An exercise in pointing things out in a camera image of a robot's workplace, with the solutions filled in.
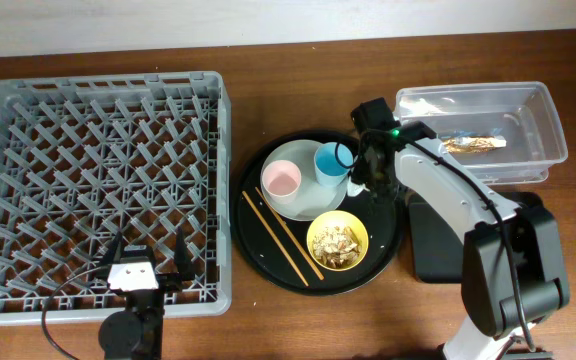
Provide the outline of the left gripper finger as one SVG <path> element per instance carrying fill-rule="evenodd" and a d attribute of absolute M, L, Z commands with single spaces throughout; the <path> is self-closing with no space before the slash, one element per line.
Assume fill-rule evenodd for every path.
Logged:
<path fill-rule="evenodd" d="M 185 235 L 181 226 L 176 231 L 174 264 L 182 281 L 193 279 L 192 261 L 188 258 Z"/>
<path fill-rule="evenodd" d="M 117 233 L 110 242 L 108 250 L 98 263 L 98 271 L 96 272 L 97 279 L 106 280 L 108 278 L 110 267 L 116 262 L 116 258 L 121 253 L 119 250 L 121 242 L 122 234 Z"/>

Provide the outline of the blue plastic cup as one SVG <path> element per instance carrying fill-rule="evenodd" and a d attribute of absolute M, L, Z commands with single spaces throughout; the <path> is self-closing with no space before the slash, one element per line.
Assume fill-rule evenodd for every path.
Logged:
<path fill-rule="evenodd" d="M 354 155 L 345 145 L 325 143 L 314 155 L 316 179 L 324 187 L 336 187 L 345 179 L 353 163 Z"/>

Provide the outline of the gold foil snack wrapper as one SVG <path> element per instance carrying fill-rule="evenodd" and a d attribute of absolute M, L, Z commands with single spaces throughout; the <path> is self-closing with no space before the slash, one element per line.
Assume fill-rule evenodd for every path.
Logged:
<path fill-rule="evenodd" d="M 484 153 L 507 146 L 503 136 L 459 136 L 443 141 L 448 152 L 454 154 Z"/>

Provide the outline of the yellow bowl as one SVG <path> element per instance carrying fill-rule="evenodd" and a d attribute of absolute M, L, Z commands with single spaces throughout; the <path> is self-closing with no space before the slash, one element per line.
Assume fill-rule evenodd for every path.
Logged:
<path fill-rule="evenodd" d="M 307 250 L 327 270 L 341 272 L 356 267 L 365 258 L 370 236 L 355 215 L 334 210 L 319 215 L 307 231 Z"/>

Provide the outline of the pink plastic cup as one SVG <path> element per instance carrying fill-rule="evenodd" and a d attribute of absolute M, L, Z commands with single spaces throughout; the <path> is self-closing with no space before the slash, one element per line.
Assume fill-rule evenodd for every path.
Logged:
<path fill-rule="evenodd" d="M 299 167 L 288 160 L 276 160 L 264 168 L 261 175 L 263 189 L 279 204 L 294 201 L 301 185 Z"/>

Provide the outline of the food scraps pile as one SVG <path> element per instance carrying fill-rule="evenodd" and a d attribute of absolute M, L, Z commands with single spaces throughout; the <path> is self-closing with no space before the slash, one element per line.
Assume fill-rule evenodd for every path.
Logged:
<path fill-rule="evenodd" d="M 359 260 L 361 245 L 348 226 L 325 227 L 312 242 L 314 258 L 332 269 L 348 268 Z"/>

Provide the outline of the silver white wrapper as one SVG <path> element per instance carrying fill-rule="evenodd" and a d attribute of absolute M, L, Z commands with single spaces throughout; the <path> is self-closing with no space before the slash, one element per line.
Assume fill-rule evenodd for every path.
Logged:
<path fill-rule="evenodd" d="M 364 184 L 357 184 L 352 179 L 348 180 L 346 193 L 349 197 L 356 197 L 364 191 L 367 191 L 367 187 Z"/>

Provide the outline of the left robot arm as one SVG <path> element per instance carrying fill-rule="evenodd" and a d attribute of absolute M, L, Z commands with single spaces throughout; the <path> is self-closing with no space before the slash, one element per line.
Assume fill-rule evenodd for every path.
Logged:
<path fill-rule="evenodd" d="M 162 357 L 165 296 L 194 278 L 182 229 L 176 231 L 173 263 L 174 272 L 157 273 L 151 247 L 124 245 L 122 235 L 115 235 L 100 266 L 109 290 L 125 300 L 125 308 L 109 315 L 99 329 L 106 359 Z"/>

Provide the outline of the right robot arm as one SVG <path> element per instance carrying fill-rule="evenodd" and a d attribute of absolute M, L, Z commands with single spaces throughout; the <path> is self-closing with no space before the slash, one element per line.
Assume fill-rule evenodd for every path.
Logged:
<path fill-rule="evenodd" d="M 570 301 L 557 222 L 469 173 L 422 123 L 393 128 L 354 121 L 351 181 L 378 199 L 405 186 L 442 217 L 463 244 L 461 297 L 467 316 L 439 348 L 443 359 L 509 359 L 523 342 L 544 359 L 531 330 Z"/>

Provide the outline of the black rectangular waste tray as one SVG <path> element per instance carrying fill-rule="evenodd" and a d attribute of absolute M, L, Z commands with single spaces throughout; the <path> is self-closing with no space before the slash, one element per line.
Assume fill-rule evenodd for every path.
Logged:
<path fill-rule="evenodd" d="M 460 284 L 463 244 L 446 221 L 419 195 L 407 203 L 414 270 L 431 284 Z"/>

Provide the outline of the grey plastic dishwasher rack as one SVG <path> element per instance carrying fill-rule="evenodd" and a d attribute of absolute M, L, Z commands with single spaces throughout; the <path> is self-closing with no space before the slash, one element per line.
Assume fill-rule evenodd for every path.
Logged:
<path fill-rule="evenodd" d="M 0 327 L 100 321 L 124 302 L 93 268 L 117 233 L 194 278 L 169 317 L 232 302 L 231 103 L 213 71 L 0 81 Z"/>

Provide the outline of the grey round plate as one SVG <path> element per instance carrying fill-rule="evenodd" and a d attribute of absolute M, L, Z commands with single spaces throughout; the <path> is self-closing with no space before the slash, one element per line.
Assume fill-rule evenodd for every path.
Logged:
<path fill-rule="evenodd" d="M 265 187 L 261 191 L 270 206 L 284 218 L 295 221 L 312 221 L 319 215 L 335 210 L 346 197 L 348 177 L 335 187 L 321 185 L 316 178 L 315 153 L 321 142 L 307 139 L 288 141 L 272 150 L 262 165 L 262 170 L 276 160 L 293 162 L 301 171 L 302 182 L 296 197 L 282 204 L 271 197 Z"/>

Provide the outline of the wooden chopstick left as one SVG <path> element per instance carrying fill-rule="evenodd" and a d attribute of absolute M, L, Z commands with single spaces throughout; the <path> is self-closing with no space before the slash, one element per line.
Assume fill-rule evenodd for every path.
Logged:
<path fill-rule="evenodd" d="M 246 200 L 246 202 L 248 203 L 248 205 L 250 206 L 250 208 L 253 210 L 253 212 L 255 213 L 256 217 L 259 219 L 259 221 L 262 223 L 262 225 L 264 226 L 264 228 L 266 229 L 266 231 L 268 232 L 268 234 L 271 236 L 271 238 L 273 239 L 274 243 L 276 244 L 276 246 L 279 248 L 279 250 L 281 251 L 281 253 L 283 254 L 284 258 L 288 261 L 288 263 L 291 265 L 291 267 L 293 268 L 294 272 L 297 274 L 297 276 L 300 278 L 300 280 L 302 281 L 302 283 L 306 286 L 309 287 L 309 283 L 306 280 L 306 278 L 304 277 L 304 275 L 302 274 L 302 272 L 300 271 L 299 267 L 296 265 L 296 263 L 294 262 L 294 260 L 292 259 L 291 255 L 287 252 L 287 250 L 285 249 L 285 247 L 283 246 L 283 244 L 281 243 L 281 241 L 278 239 L 277 235 L 274 233 L 274 231 L 272 230 L 272 228 L 269 226 L 269 224 L 267 223 L 267 221 L 264 219 L 264 217 L 262 216 L 262 214 L 260 213 L 260 211 L 257 209 L 256 205 L 254 204 L 254 202 L 251 200 L 251 198 L 249 197 L 249 195 L 246 193 L 246 191 L 242 192 L 242 196 L 244 197 L 244 199 Z"/>

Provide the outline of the wooden chopstick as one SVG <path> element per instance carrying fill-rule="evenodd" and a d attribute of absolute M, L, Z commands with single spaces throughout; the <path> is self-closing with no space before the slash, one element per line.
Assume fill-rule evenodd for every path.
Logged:
<path fill-rule="evenodd" d="M 246 200 L 246 202 L 248 203 L 248 205 L 250 206 L 250 208 L 253 210 L 253 212 L 255 213 L 256 217 L 259 219 L 259 221 L 262 223 L 262 225 L 264 226 L 264 228 L 266 229 L 266 231 L 268 232 L 268 234 L 271 236 L 271 238 L 273 239 L 274 243 L 276 244 L 276 246 L 279 248 L 279 250 L 281 251 L 281 253 L 283 254 L 284 258 L 288 261 L 288 263 L 291 265 L 291 267 L 293 268 L 294 272 L 297 274 L 297 276 L 300 278 L 300 280 L 302 281 L 302 283 L 306 286 L 309 287 L 309 283 L 306 280 L 306 278 L 304 277 L 304 275 L 302 274 L 302 272 L 300 271 L 299 267 L 296 265 L 296 263 L 294 262 L 294 260 L 292 259 L 291 255 L 287 252 L 287 250 L 285 249 L 285 247 L 283 246 L 283 244 L 281 243 L 281 241 L 278 239 L 277 235 L 274 233 L 274 231 L 272 230 L 272 228 L 269 226 L 269 224 L 267 223 L 267 221 L 264 219 L 264 217 L 262 216 L 262 214 L 260 213 L 260 211 L 257 209 L 256 205 L 254 204 L 254 202 L 251 200 L 251 198 L 249 197 L 249 195 L 246 193 L 246 191 L 242 192 L 242 196 L 244 197 L 244 199 Z"/>
<path fill-rule="evenodd" d="M 261 197 L 261 199 L 263 200 L 263 202 L 265 203 L 265 205 L 269 208 L 269 210 L 271 211 L 271 213 L 273 214 L 273 216 L 276 218 L 277 222 L 280 224 L 280 226 L 284 229 L 284 231 L 286 232 L 286 234 L 289 236 L 289 238 L 292 240 L 293 244 L 295 245 L 295 247 L 299 250 L 299 252 L 301 253 L 301 255 L 304 257 L 304 259 L 306 260 L 306 262 L 309 264 L 309 266 L 312 268 L 312 270 L 314 271 L 314 273 L 317 275 L 317 277 L 319 278 L 319 280 L 324 280 L 324 275 L 323 273 L 318 269 L 317 265 L 314 263 L 314 261 L 311 259 L 311 256 L 305 251 L 304 247 L 300 244 L 300 242 L 297 240 L 297 238 L 295 237 L 295 235 L 293 234 L 292 230 L 288 227 L 288 225 L 286 224 L 286 222 L 283 220 L 283 218 L 270 206 L 269 202 L 266 200 L 266 197 L 264 196 L 264 194 L 262 193 L 262 191 L 258 188 L 255 187 L 256 192 L 258 193 L 258 195 Z"/>

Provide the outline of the wooden chopstick right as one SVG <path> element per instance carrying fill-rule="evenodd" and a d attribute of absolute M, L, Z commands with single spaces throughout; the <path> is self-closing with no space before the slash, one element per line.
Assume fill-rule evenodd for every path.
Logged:
<path fill-rule="evenodd" d="M 262 193 L 262 191 L 258 188 L 255 187 L 256 192 L 258 193 L 258 195 L 261 197 L 261 199 L 263 200 L 263 202 L 265 203 L 265 205 L 269 208 L 269 210 L 271 211 L 271 213 L 273 214 L 273 216 L 276 218 L 277 222 L 280 224 L 280 226 L 284 229 L 284 231 L 286 232 L 286 234 L 289 236 L 289 238 L 292 240 L 293 244 L 295 245 L 295 247 L 299 250 L 299 252 L 301 253 L 301 255 L 304 257 L 304 259 L 306 260 L 306 262 L 309 264 L 309 266 L 312 268 L 312 270 L 314 271 L 314 273 L 317 275 L 317 277 L 319 278 L 319 280 L 324 280 L 324 275 L 323 273 L 318 269 L 317 265 L 314 263 L 314 261 L 311 259 L 311 256 L 305 251 L 304 247 L 300 244 L 300 242 L 297 240 L 297 238 L 295 237 L 295 235 L 293 234 L 292 230 L 288 227 L 288 225 L 286 224 L 286 222 L 283 220 L 283 218 L 270 206 L 269 202 L 266 200 L 266 197 L 264 196 L 264 194 Z"/>

